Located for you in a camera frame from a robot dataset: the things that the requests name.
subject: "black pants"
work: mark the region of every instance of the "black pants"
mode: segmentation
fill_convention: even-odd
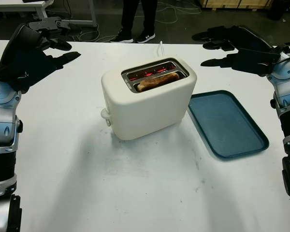
[[[140,0],[124,0],[121,25],[125,31],[131,32],[136,9]],[[141,0],[144,11],[144,30],[153,33],[158,0]]]

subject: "toaster knob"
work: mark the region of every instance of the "toaster knob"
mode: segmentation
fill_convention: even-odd
[[[104,119],[106,120],[106,124],[107,124],[108,127],[111,126],[111,120],[110,120],[111,115],[110,115],[110,113],[107,111],[107,109],[104,108],[104,109],[101,111],[101,117],[104,118]]]

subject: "wooden crate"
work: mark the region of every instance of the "wooden crate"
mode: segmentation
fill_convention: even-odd
[[[238,8],[247,9],[266,9],[270,0],[241,0]]]
[[[237,8],[240,0],[200,0],[204,8]]]
[[[200,0],[203,8],[240,8],[266,9],[271,7],[272,0]]]

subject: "person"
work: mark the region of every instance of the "person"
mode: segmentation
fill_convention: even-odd
[[[124,0],[122,10],[121,30],[118,35],[112,39],[111,43],[132,43],[131,35],[134,16],[140,0]],[[144,12],[144,30],[136,38],[137,43],[146,43],[155,38],[155,17],[158,0],[141,0]]]

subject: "silver robotic arm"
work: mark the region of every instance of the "silver robotic arm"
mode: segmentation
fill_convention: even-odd
[[[223,59],[204,61],[202,66],[231,67],[234,70],[266,76],[274,87],[271,106],[276,109],[284,132],[284,149],[288,156],[282,159],[283,179],[290,195],[290,48],[286,43],[272,47],[256,33],[243,26],[216,27],[198,33],[192,38],[205,42],[205,49],[222,49],[238,53]]]
[[[0,61],[0,232],[20,230],[20,197],[13,192],[18,136],[23,123],[15,114],[16,108],[22,93],[30,86],[80,56],[69,52],[53,58],[43,52],[48,48],[70,50],[71,46],[60,38],[71,33],[79,31],[58,17],[22,24],[3,52]]]

